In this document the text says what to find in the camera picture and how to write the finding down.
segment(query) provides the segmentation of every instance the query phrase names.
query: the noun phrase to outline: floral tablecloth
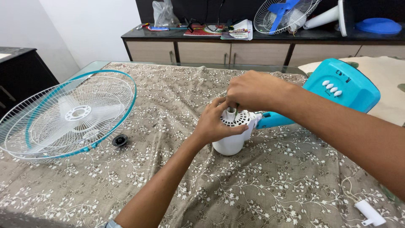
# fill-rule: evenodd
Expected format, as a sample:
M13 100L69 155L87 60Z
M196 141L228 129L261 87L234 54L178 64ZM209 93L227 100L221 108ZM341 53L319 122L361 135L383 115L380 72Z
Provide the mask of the floral tablecloth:
M138 95L122 133L48 164L0 152L0 226L99 227L114 218L192 133L200 113L243 71L110 63L129 73ZM114 73L105 75L120 77ZM302 85L302 75L272 73ZM254 130L234 156L205 146L193 160L162 227L361 227L353 207L366 199L387 223L404 227L391 201L363 169L297 124Z

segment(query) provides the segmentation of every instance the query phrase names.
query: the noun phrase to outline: white fan guard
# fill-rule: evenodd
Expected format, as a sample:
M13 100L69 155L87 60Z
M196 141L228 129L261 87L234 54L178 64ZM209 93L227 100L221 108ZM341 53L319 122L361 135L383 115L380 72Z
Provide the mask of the white fan guard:
M0 148L39 161L95 148L128 116L132 87L116 77L93 76L56 85L9 111L0 121Z
M284 13L274 34L284 32L288 30L291 25L299 23L300 20L305 20L315 10L320 1L321 0L299 1L291 10ZM273 3L285 2L286 0L266 0L254 17L254 28L260 33L269 34L277 14L270 12L268 8Z

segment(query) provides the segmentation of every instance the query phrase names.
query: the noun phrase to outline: black countertop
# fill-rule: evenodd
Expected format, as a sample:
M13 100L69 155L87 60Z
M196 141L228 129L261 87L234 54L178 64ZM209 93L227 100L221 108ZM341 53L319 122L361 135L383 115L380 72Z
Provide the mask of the black countertop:
M10 54L4 58L0 58L0 63L5 62L9 59L12 59L16 56L20 56L27 52L36 51L36 48L27 48L27 47L0 47L0 54Z
M221 40L220 37L191 37L184 36L185 30L149 31L146 27L141 30L135 28L121 36L124 40L144 41L197 41L197 42L224 42L224 43L336 43L336 44L386 44L405 45L405 29L398 34L376 34L355 30L351 35L342 37L339 31L331 26L320 26L310 30L299 29L294 35L282 32L276 35L267 35L258 31L253 32L253 40Z

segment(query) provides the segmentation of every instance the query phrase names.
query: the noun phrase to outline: wooden drawer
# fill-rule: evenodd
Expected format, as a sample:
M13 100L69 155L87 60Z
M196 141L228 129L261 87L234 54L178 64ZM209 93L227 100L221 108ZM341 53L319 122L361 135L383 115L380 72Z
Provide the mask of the wooden drawer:
M176 62L173 42L127 41L132 61Z
M289 44L275 43L233 43L231 64L282 66Z
M297 44L288 65L298 67L327 58L354 57L360 47L360 45Z
M179 42L180 62L229 64L230 43Z
M405 58L405 46L363 45L356 57L395 56Z

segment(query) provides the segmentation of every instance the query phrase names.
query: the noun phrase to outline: wire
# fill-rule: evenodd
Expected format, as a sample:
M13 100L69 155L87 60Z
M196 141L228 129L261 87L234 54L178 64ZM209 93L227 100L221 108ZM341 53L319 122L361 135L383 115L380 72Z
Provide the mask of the wire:
M210 28L208 27L208 25L206 24L206 22L207 22L207 16L208 16L208 0L207 0L207 10L206 10L206 13L205 13L205 21L204 21L204 24L205 24L205 26L206 26L210 31L212 31L212 32L215 32L216 30L218 30L218 27L219 27L219 25L220 25L220 13L221 13L221 8L222 8L222 5L224 4L224 2L225 2L225 0L222 0L220 9L218 10L217 28L215 28L214 30L212 30L212 29L210 29Z

